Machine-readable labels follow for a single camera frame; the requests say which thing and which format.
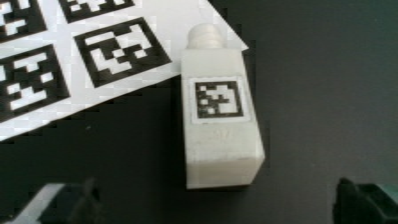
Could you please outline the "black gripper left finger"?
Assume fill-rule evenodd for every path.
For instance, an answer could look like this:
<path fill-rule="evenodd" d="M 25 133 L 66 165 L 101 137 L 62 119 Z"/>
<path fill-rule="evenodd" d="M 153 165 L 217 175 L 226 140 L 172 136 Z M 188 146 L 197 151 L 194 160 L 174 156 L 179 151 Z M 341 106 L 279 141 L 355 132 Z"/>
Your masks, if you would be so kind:
<path fill-rule="evenodd" d="M 48 183 L 11 224 L 105 224 L 96 180 L 82 183 Z"/>

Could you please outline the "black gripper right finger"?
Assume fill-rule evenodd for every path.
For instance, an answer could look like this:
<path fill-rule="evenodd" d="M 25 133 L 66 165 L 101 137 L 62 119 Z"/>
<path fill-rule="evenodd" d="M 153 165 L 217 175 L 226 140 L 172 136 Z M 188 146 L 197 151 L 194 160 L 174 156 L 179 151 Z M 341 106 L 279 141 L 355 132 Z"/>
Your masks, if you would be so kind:
<path fill-rule="evenodd" d="M 398 224 L 398 185 L 341 178 L 332 206 L 334 224 Z"/>

